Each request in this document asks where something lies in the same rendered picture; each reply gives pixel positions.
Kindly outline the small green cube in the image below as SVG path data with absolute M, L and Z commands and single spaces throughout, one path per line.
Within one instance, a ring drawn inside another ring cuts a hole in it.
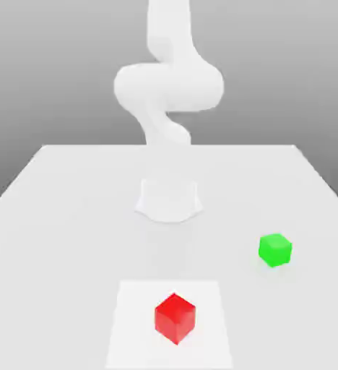
M 259 257 L 270 267 L 287 264 L 292 250 L 293 244 L 280 233 L 262 236 L 259 241 Z

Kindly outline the small red cube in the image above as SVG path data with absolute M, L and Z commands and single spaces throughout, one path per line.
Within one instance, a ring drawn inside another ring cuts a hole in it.
M 196 324 L 196 307 L 176 293 L 172 293 L 155 307 L 155 330 L 178 345 Z

